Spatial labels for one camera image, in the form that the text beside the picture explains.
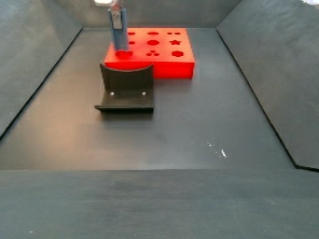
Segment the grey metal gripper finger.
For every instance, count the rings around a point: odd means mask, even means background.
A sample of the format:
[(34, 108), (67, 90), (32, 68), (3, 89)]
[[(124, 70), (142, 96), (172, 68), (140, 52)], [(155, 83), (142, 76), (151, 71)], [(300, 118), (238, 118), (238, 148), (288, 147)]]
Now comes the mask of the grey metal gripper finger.
[(112, 16), (114, 28), (120, 30), (122, 29), (122, 7), (119, 3), (116, 3), (114, 7), (111, 8), (111, 16)]

